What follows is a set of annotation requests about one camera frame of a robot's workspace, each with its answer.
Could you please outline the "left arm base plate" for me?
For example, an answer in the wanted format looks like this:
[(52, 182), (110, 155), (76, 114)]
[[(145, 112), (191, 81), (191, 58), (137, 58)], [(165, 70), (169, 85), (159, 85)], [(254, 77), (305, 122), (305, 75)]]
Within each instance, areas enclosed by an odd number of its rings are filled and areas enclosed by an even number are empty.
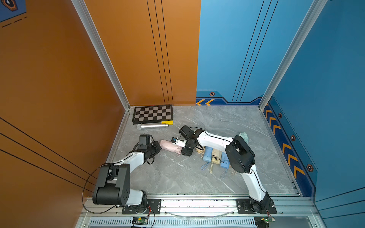
[(161, 199), (150, 199), (143, 201), (140, 205), (128, 205), (122, 209), (124, 215), (158, 215), (161, 212)]

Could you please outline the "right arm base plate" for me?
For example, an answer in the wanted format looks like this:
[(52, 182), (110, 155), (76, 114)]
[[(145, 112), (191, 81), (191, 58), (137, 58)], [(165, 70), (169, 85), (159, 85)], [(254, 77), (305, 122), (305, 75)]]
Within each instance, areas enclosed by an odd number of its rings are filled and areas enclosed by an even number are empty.
[(273, 199), (265, 203), (251, 199), (236, 199), (236, 207), (239, 214), (277, 214)]

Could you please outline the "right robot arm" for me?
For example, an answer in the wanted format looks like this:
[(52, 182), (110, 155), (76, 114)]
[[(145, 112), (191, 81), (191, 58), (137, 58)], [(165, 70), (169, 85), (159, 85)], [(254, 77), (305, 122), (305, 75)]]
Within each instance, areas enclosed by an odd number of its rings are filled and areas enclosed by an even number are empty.
[(234, 138), (213, 135), (198, 128), (192, 130), (184, 125), (179, 134), (184, 140), (174, 139), (172, 142), (182, 147), (182, 153), (190, 155), (193, 148), (211, 147), (227, 155), (231, 167), (240, 173), (249, 190), (249, 213), (276, 214), (276, 207), (269, 193), (263, 187), (257, 174), (255, 154), (246, 141), (239, 135)]

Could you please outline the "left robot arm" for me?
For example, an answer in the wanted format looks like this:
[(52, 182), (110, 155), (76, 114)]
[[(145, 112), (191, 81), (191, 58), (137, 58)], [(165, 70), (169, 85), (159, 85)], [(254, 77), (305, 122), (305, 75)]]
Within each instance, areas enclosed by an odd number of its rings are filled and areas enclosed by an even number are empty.
[(136, 213), (144, 213), (148, 207), (145, 191), (133, 190), (130, 187), (131, 173), (144, 163), (152, 164), (161, 151), (158, 141), (146, 146), (136, 144), (133, 151), (125, 158), (100, 167), (92, 200), (96, 205), (127, 206)]

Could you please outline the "cream umbrella sleeve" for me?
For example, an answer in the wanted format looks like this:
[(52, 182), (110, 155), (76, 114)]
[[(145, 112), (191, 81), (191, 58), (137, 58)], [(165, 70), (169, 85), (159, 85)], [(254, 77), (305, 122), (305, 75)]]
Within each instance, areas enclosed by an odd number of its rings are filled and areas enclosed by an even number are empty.
[(198, 154), (203, 154), (204, 152), (205, 152), (205, 148), (203, 147), (203, 148), (201, 148), (201, 147), (195, 147), (195, 150), (196, 150), (196, 152), (198, 153)]

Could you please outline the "pink umbrella sleeve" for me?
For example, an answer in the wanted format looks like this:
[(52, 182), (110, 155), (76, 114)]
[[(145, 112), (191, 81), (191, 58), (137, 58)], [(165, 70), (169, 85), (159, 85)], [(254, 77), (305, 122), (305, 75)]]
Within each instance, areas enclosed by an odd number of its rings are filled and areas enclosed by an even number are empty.
[(182, 152), (181, 146), (178, 146), (178, 145), (172, 143), (171, 141), (167, 141), (167, 140), (161, 140), (159, 142), (159, 144), (163, 150), (173, 152), (177, 155), (177, 157), (181, 156), (181, 152)]

